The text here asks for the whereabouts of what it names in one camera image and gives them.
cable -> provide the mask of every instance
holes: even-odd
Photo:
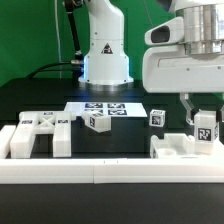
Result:
[[[149,20],[149,25],[151,25],[151,28],[153,28],[152,19],[151,19],[151,16],[150,16],[149,9],[148,9],[148,7],[147,7],[146,1],[145,1],[145,0],[142,0],[142,3],[143,3],[143,5],[144,5],[144,8],[145,8],[145,11],[146,11],[148,20]]]
[[[61,59],[61,38],[60,38],[60,31],[59,31],[59,21],[58,21],[58,1],[54,1],[54,8],[55,8],[55,26],[56,26],[56,34],[57,34],[57,43],[58,43],[58,58],[59,62],[62,61]]]
[[[27,79],[32,79],[37,73],[42,72],[43,70],[45,70],[47,68],[51,68],[51,67],[55,67],[55,66],[61,66],[61,65],[71,65],[71,62],[70,61],[59,62],[59,63],[57,62],[57,63],[42,66],[42,67],[38,68],[37,70],[35,70],[34,72],[31,72],[29,75],[26,76],[26,78]]]

green wall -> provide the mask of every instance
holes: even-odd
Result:
[[[146,2],[154,26],[172,18],[154,0]],[[143,2],[111,0],[111,3],[125,15],[125,51],[130,57],[130,75],[141,79],[142,57],[147,49],[144,34],[151,28]],[[67,61],[73,58],[74,51],[62,0],[58,0],[58,10],[62,59]],[[10,79],[25,77],[42,65],[59,61],[54,0],[2,1],[0,15],[0,86]],[[85,6],[75,11],[75,18],[81,47],[87,53],[89,21]],[[50,77],[59,77],[59,74],[53,73]]]

black cable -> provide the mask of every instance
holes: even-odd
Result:
[[[74,16],[72,13],[68,13],[68,19],[69,19],[70,28],[72,31],[72,39],[73,39],[75,51],[80,52],[81,48],[80,48],[80,44],[79,44],[77,28],[76,28],[75,19],[74,19]]]
[[[26,76],[27,79],[32,79],[37,73],[45,70],[46,68],[51,68],[51,67],[55,67],[55,66],[60,66],[60,65],[71,65],[70,61],[67,62],[57,62],[57,63],[52,63],[52,64],[48,64],[45,66],[42,66],[40,68],[38,68],[37,70],[31,72],[29,75]]]

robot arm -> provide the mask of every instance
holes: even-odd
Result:
[[[81,87],[109,90],[129,86],[129,58],[124,53],[124,16],[110,0],[64,0],[73,34],[76,57],[81,54],[72,12],[82,4],[88,8],[90,20],[90,50],[84,57]]]
[[[157,0],[176,17],[145,35],[148,92],[180,93],[192,119],[189,93],[224,93],[224,0]]]

black surface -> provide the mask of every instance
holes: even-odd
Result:
[[[211,94],[197,94],[193,99],[200,109],[216,110],[222,104]],[[147,94],[141,82],[136,82],[132,90],[99,93],[77,89],[71,80],[58,79],[15,79],[1,87],[0,128],[17,124],[21,111],[63,110],[67,101],[142,102],[148,115],[152,109],[167,111],[164,128],[149,127],[148,118],[115,118],[112,132],[99,135],[78,118],[72,125],[76,158],[147,157],[152,134],[193,134],[176,94]],[[91,151],[92,138],[96,145]],[[111,144],[106,148],[102,147],[105,139]],[[32,157],[52,158],[51,140],[52,136],[38,136]],[[223,205],[224,184],[0,185],[0,223],[7,224],[219,224],[224,222]]]

